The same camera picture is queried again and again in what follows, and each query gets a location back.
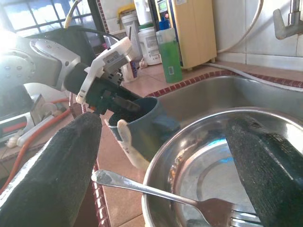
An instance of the window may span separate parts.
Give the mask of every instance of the window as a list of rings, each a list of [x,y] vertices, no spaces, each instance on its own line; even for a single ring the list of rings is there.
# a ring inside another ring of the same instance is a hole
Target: window
[[[73,0],[0,0],[0,26],[8,28],[19,36],[63,28]],[[73,13],[72,25],[96,29],[88,0],[82,0]],[[96,34],[87,33],[93,47],[101,45]]]

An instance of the fork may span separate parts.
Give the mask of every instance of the fork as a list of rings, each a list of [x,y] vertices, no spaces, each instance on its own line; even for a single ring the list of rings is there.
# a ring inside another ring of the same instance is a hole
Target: fork
[[[125,188],[195,207],[212,227],[262,227],[254,209],[217,198],[195,201],[143,185],[107,170],[93,172],[91,179],[105,186]]]

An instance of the orange hose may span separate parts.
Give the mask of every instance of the orange hose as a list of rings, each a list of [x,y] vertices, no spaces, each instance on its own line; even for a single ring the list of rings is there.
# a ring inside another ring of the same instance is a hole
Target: orange hose
[[[65,99],[59,99],[56,100],[52,103],[58,103],[58,102],[66,102],[69,101],[68,98]],[[11,180],[14,178],[14,176],[16,175],[16,173],[19,170],[21,161],[23,156],[25,155],[26,150],[28,149],[29,145],[36,139],[36,137],[38,135],[40,135],[45,129],[49,128],[50,126],[52,126],[53,124],[55,124],[56,122],[58,122],[59,120],[63,119],[64,117],[68,116],[71,113],[70,109],[66,110],[65,112],[63,112],[61,115],[56,116],[55,118],[51,119],[49,122],[47,122],[45,125],[43,125],[41,128],[39,128],[37,131],[35,131],[33,133],[33,135],[31,135],[28,140],[24,143],[24,145],[22,146],[17,159],[13,165],[13,168],[9,174],[8,179],[6,180],[5,184],[3,185],[3,187],[0,189],[0,194],[5,190],[5,188],[8,186],[8,184],[11,182]]]

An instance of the white hose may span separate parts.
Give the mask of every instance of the white hose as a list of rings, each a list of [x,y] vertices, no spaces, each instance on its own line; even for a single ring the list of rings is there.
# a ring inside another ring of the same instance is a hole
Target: white hose
[[[234,46],[238,45],[248,35],[248,33],[252,30],[252,28],[254,27],[255,23],[257,22],[260,14],[261,14],[261,11],[262,11],[262,8],[263,8],[263,3],[264,3],[264,0],[259,0],[258,8],[257,8],[257,11],[255,13],[255,16],[254,16],[249,28],[247,29],[245,34],[242,36],[242,38],[238,42],[236,42],[234,45],[232,45],[228,48],[225,48],[225,49],[218,50],[217,53],[223,53],[223,52],[226,52],[226,51],[230,50]]]
[[[286,85],[270,82],[270,81],[267,81],[267,80],[263,80],[263,79],[254,77],[254,76],[252,76],[250,74],[247,74],[245,72],[242,72],[240,70],[234,69],[232,67],[218,65],[218,64],[213,64],[213,63],[205,63],[204,65],[215,67],[215,68],[219,68],[219,69],[223,69],[223,70],[229,70],[229,71],[235,72],[235,73],[237,73],[237,74],[239,74],[239,75],[241,75],[241,76],[243,76],[243,77],[245,77],[247,79],[251,79],[251,80],[257,81],[257,82],[262,83],[262,84],[270,85],[272,87],[277,87],[277,88],[281,88],[281,89],[284,89],[284,90],[290,90],[290,91],[296,91],[296,92],[303,92],[303,88],[286,86]]]
[[[65,22],[64,22],[64,27],[63,28],[68,28],[70,26],[70,23],[71,23],[71,19],[72,19],[72,14],[74,13],[74,10],[76,9],[77,7],[77,4],[80,2],[81,0],[75,0],[73,5],[71,6],[70,8],[70,11],[68,12],[68,14],[66,15],[66,19],[65,19]]]

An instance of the fork handle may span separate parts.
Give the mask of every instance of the fork handle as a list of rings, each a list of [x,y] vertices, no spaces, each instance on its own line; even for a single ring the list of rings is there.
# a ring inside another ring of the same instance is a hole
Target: fork handle
[[[173,200],[183,204],[192,205],[197,207],[197,201],[184,198],[182,196],[174,195],[169,192],[162,191],[160,189],[152,188],[147,185],[138,183],[129,178],[116,174],[108,170],[98,170],[92,174],[91,179],[98,184],[102,184],[110,187],[124,188],[137,192],[143,192],[146,194],[156,195],[165,199]]]

